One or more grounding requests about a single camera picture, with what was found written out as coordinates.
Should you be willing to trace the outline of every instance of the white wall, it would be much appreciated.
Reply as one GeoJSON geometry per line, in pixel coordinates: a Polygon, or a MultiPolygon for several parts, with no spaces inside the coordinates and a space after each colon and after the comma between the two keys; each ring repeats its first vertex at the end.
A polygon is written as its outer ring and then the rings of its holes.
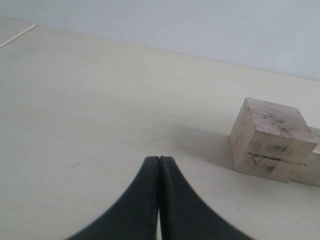
{"type": "Polygon", "coordinates": [[[316,0],[0,0],[0,15],[320,80],[316,0]]]}

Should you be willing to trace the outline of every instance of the stacked wooden blocks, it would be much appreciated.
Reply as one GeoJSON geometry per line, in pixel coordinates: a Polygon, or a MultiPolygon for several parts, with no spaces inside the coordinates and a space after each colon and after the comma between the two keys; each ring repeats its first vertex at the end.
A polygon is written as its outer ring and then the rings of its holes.
{"type": "Polygon", "coordinates": [[[320,130],[312,131],[298,108],[247,97],[230,133],[234,169],[320,186],[320,130]]]}

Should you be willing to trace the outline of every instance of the wooden block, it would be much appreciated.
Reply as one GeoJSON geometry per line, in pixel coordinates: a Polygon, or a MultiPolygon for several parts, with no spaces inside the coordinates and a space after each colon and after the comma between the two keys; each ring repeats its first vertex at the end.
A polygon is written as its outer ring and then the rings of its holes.
{"type": "Polygon", "coordinates": [[[237,172],[285,183],[317,145],[298,108],[249,97],[230,144],[237,172]]]}
{"type": "Polygon", "coordinates": [[[302,166],[293,176],[293,181],[320,187],[320,129],[309,127],[317,142],[316,148],[310,153],[302,166]]]}

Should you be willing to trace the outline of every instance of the white table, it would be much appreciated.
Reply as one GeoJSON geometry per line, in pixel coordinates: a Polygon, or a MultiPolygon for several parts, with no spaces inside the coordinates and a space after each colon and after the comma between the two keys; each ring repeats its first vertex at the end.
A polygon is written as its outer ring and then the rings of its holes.
{"type": "Polygon", "coordinates": [[[102,214],[144,157],[173,156],[258,240],[316,240],[320,188],[233,170],[245,97],[320,127],[320,82],[38,26],[0,49],[0,233],[60,240],[102,214]]]}

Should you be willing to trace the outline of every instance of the thin white stick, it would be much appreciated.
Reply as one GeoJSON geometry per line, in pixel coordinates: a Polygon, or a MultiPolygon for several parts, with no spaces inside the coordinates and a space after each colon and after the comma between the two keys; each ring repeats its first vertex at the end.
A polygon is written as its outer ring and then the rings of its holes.
{"type": "Polygon", "coordinates": [[[30,30],[34,29],[37,26],[37,24],[33,24],[30,27],[26,28],[25,30],[23,30],[22,32],[20,32],[19,34],[13,36],[12,38],[10,38],[9,40],[5,41],[4,43],[0,44],[0,49],[3,48],[5,45],[8,45],[9,43],[13,42],[14,40],[16,40],[17,38],[21,37],[22,35],[26,34],[27,32],[29,32],[30,30]]]}

